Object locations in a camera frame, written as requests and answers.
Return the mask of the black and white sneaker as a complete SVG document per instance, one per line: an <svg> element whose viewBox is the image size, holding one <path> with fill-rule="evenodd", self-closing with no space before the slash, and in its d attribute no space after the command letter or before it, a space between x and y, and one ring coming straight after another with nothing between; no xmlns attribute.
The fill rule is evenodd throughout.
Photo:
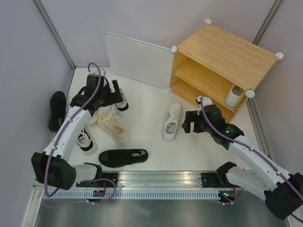
<svg viewBox="0 0 303 227"><path fill-rule="evenodd" d="M115 112L118 115L126 116L129 113L129 104L128 104L128 101L127 101L122 89L120 89L120 93L121 93L121 97L122 97L122 102L112 105L111 108L115 107L115 109L116 109Z"/></svg>

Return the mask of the white leather sneaker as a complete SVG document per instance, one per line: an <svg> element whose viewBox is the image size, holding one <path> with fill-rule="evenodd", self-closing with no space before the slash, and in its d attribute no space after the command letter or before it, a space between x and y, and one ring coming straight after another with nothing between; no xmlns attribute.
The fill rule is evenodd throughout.
<svg viewBox="0 0 303 227"><path fill-rule="evenodd" d="M244 90L237 85L233 85L227 97L225 98L225 104L228 107L236 108L240 104L240 101L243 99L243 96Z"/></svg>
<svg viewBox="0 0 303 227"><path fill-rule="evenodd" d="M175 139L182 113L183 108L180 103L172 103L167 108L161 130L161 136L165 142L172 142Z"/></svg>

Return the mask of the beige lace sneaker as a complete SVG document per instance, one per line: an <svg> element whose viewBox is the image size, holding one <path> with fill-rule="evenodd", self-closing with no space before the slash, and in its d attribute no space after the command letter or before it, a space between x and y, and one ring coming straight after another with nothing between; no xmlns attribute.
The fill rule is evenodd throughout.
<svg viewBox="0 0 303 227"><path fill-rule="evenodd" d="M98 124L111 136L118 145L126 145L130 139L130 133L119 122L119 117L110 111L98 111Z"/></svg>

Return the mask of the white translucent cabinet door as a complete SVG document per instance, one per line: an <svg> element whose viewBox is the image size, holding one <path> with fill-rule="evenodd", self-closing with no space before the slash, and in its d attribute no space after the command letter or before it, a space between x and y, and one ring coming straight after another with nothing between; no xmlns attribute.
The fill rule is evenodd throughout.
<svg viewBox="0 0 303 227"><path fill-rule="evenodd" d="M176 46L166 48L110 32L105 34L105 43L116 74L161 88L170 86Z"/></svg>

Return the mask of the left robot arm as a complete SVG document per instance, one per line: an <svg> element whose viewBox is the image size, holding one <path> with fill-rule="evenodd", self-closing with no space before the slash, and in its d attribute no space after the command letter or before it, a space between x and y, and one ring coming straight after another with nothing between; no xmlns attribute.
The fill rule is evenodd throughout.
<svg viewBox="0 0 303 227"><path fill-rule="evenodd" d="M87 181L92 187L103 183L101 168L84 163L71 166L70 156L81 131L101 107L120 103L122 96L117 80L90 74L86 86L71 100L68 114L50 144L41 153L34 153L31 163L39 183L68 190L75 182Z"/></svg>

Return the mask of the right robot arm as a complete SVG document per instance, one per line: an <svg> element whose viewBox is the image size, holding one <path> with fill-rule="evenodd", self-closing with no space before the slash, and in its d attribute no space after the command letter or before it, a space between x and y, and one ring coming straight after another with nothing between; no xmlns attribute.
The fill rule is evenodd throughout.
<svg viewBox="0 0 303 227"><path fill-rule="evenodd" d="M216 105L187 111L182 128L185 133L209 133L215 143L239 157L255 172L255 175L247 174L236 164L227 162L217 169L216 181L220 186L234 184L249 191L264 201L269 211L279 219L293 216L302 206L302 174L290 173L255 148L241 129L226 123Z"/></svg>

